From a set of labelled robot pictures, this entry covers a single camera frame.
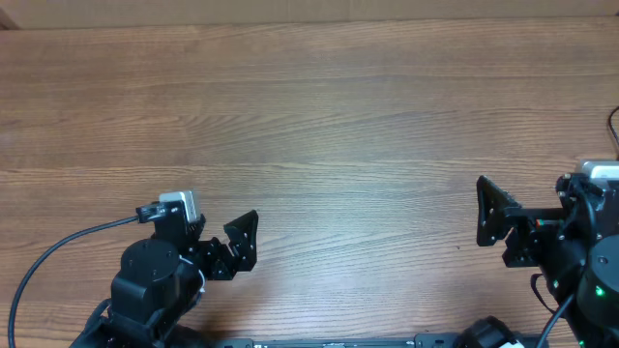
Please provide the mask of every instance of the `wood grain surface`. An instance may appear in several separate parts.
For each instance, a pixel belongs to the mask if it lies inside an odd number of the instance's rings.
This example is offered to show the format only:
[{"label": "wood grain surface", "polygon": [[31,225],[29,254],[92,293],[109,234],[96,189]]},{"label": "wood grain surface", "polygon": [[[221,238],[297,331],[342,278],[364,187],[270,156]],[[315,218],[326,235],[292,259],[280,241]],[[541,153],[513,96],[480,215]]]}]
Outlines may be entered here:
[{"label": "wood grain surface", "polygon": [[[53,243],[193,188],[205,238],[260,214],[253,272],[209,282],[181,321],[210,336],[410,336],[490,314],[538,333],[536,270],[475,244],[475,182],[555,207],[559,175],[616,156],[617,17],[7,31],[0,43],[3,328]],[[125,247],[152,231],[108,230],[49,257],[22,298],[18,346],[68,346]],[[573,340],[565,323],[552,333]]]}]

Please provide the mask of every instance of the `wall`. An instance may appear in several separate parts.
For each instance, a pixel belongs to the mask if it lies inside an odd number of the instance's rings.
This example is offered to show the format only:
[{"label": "wall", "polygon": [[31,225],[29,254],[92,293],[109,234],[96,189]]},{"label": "wall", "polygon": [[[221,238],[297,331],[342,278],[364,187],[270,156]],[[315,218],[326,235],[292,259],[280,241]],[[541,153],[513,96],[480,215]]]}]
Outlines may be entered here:
[{"label": "wall", "polygon": [[0,0],[0,9],[5,26],[45,29],[615,15],[619,0]]}]

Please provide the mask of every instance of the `beige wall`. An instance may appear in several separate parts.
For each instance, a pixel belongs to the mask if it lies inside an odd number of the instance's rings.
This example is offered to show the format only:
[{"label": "beige wall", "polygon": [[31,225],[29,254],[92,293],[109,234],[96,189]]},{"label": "beige wall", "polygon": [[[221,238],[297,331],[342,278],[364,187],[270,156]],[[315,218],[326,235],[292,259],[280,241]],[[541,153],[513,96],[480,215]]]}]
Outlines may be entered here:
[{"label": "beige wall", "polygon": [[619,0],[0,0],[0,9],[20,28],[45,29],[615,15]]}]

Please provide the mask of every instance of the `wooden tabletop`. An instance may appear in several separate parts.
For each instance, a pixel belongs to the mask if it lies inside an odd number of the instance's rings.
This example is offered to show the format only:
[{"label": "wooden tabletop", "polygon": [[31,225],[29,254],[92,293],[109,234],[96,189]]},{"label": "wooden tabletop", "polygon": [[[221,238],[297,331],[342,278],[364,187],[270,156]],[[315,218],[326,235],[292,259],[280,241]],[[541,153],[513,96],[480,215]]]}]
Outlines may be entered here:
[{"label": "wooden tabletop", "polygon": [[[56,241],[196,189],[204,238],[260,214],[253,271],[209,282],[181,321],[210,336],[410,336],[490,314],[538,333],[537,270],[476,246],[475,182],[558,206],[559,175],[616,157],[617,104],[618,17],[2,32],[0,326]],[[18,347],[68,346],[152,232],[49,257]]]}]

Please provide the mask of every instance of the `wooden table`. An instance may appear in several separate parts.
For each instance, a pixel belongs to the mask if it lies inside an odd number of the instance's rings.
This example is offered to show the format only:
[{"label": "wooden table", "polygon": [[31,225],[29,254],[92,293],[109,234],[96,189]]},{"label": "wooden table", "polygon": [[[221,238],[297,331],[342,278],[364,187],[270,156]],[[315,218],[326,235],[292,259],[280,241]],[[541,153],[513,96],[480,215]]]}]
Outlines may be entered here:
[{"label": "wooden table", "polygon": [[[616,156],[604,122],[618,103],[617,17],[2,32],[0,324],[53,243],[193,188],[205,238],[258,210],[258,263],[209,282],[182,324],[379,337],[493,314],[538,333],[537,270],[475,244],[476,179],[557,206],[559,175]],[[68,346],[125,247],[152,231],[52,255],[22,298],[17,345]],[[574,345],[565,323],[552,339]]]}]

